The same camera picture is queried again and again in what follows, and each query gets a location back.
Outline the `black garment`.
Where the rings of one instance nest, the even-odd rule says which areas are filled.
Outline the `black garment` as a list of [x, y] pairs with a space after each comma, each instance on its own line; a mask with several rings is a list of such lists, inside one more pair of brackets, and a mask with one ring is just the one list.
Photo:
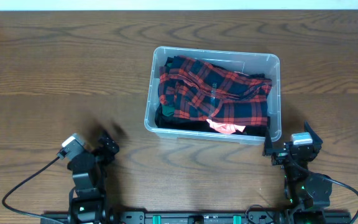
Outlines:
[[265, 137], [265, 133], [270, 127], [271, 123], [271, 118], [268, 114], [267, 102], [261, 104], [261, 109], [263, 114], [267, 116], [267, 124], [264, 126], [246, 126], [245, 130], [243, 131], [243, 135]]
[[159, 105], [155, 112], [155, 124], [158, 128], [163, 129], [179, 129], [185, 131], [215, 133], [215, 130], [210, 128], [207, 121], [191, 121], [173, 116], [165, 116], [163, 114], [162, 105]]

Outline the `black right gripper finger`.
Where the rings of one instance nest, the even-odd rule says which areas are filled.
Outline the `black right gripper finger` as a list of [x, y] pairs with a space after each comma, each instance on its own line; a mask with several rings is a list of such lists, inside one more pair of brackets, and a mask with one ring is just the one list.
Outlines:
[[262, 155], [263, 156], [271, 156], [272, 153], [273, 153], [272, 138], [270, 136], [270, 131], [268, 129], [266, 129], [264, 149], [263, 149]]
[[313, 131], [307, 121], [304, 122], [304, 130], [310, 134], [313, 144], [321, 145], [323, 143], [323, 140]]

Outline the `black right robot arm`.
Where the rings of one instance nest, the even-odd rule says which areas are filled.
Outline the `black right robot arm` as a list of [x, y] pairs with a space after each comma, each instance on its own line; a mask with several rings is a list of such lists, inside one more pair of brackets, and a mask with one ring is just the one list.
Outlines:
[[326, 223], [324, 208], [330, 206], [332, 183], [312, 173], [308, 163], [313, 161], [322, 146], [322, 139], [304, 122], [302, 133], [292, 134], [282, 148], [266, 149], [273, 166], [281, 166], [285, 173], [284, 194], [291, 207], [283, 210], [280, 223]]

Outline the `red plaid shirt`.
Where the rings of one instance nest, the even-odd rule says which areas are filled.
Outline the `red plaid shirt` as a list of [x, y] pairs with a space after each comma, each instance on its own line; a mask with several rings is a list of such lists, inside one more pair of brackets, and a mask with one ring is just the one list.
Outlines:
[[167, 59], [159, 68], [158, 99], [173, 106], [173, 117], [191, 121], [210, 119], [240, 126], [264, 126], [272, 81], [263, 73], [232, 72], [186, 56]]

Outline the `dark green garment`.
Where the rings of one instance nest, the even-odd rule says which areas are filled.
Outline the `dark green garment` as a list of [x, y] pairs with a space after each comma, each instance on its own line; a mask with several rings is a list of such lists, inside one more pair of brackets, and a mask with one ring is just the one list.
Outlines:
[[173, 106], [161, 105], [162, 114], [166, 117], [171, 117], [175, 114], [175, 108]]

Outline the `pink garment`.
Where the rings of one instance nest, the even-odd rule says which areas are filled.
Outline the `pink garment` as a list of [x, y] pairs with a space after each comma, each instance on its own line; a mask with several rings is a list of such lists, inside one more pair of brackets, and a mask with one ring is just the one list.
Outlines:
[[236, 132], [244, 132], [246, 126], [240, 126], [236, 124], [227, 124], [227, 123], [217, 123], [210, 119], [206, 120], [209, 124], [209, 127], [221, 134], [234, 134]]

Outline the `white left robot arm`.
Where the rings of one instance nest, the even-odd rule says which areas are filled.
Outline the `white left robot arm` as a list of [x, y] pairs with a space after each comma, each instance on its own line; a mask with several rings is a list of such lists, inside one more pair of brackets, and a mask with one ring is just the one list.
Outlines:
[[71, 194], [68, 223], [122, 224], [197, 224], [197, 223], [277, 223], [276, 212], [253, 205], [244, 213], [148, 213], [126, 211], [116, 213], [109, 206], [104, 170], [115, 159], [119, 146], [106, 131], [98, 138], [98, 146], [89, 152], [85, 140], [78, 134], [62, 143], [63, 156], [68, 158], [67, 169], [72, 171], [75, 187]]

